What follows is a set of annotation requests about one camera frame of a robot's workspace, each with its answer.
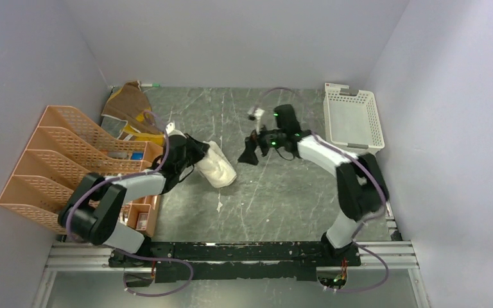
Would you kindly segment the white towel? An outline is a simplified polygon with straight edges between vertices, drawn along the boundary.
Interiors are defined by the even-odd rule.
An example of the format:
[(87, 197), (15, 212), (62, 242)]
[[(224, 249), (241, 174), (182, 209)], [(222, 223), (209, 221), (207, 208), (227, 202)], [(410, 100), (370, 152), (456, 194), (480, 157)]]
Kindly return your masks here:
[(221, 148), (214, 141), (203, 142), (203, 145), (208, 149), (204, 157), (194, 164), (195, 168), (216, 189), (231, 185), (237, 173)]

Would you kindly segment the brown yellow cloth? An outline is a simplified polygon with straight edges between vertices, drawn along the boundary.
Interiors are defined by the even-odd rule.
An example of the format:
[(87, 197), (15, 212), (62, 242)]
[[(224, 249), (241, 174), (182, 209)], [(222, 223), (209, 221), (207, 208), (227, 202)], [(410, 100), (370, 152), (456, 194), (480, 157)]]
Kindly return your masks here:
[(128, 81), (113, 92), (101, 112), (104, 118), (118, 120), (124, 126), (117, 138), (122, 141), (146, 141), (165, 145), (164, 134), (152, 125), (149, 99), (139, 80)]

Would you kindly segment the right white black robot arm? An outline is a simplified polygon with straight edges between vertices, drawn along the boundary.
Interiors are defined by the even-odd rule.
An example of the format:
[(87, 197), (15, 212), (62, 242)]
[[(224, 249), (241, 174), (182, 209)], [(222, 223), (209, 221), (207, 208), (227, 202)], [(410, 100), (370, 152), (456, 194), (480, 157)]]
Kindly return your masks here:
[(344, 259), (362, 224), (382, 215), (386, 207), (388, 189), (377, 160), (371, 153), (353, 155), (323, 141), (311, 130), (303, 130), (290, 104), (275, 107), (275, 129), (269, 130), (261, 123), (263, 115), (264, 110), (259, 107), (248, 111), (255, 128), (245, 138), (238, 162), (256, 166), (256, 150), (267, 156), (270, 149), (283, 148), (294, 158), (310, 161), (335, 177), (340, 211), (322, 235), (320, 250), (322, 260), (335, 266)]

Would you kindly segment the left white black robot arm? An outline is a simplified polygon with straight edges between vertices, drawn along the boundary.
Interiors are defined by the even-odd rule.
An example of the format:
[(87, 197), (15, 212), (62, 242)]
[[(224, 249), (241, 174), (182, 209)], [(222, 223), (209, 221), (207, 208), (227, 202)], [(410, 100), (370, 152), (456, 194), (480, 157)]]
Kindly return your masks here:
[(122, 206), (144, 196), (170, 192), (185, 169), (208, 154), (209, 144), (190, 135), (166, 139), (164, 154), (139, 173), (104, 177), (87, 173), (58, 214), (58, 223), (68, 235), (76, 234), (93, 245), (106, 245), (126, 252), (137, 267), (151, 261), (151, 239), (118, 221)]

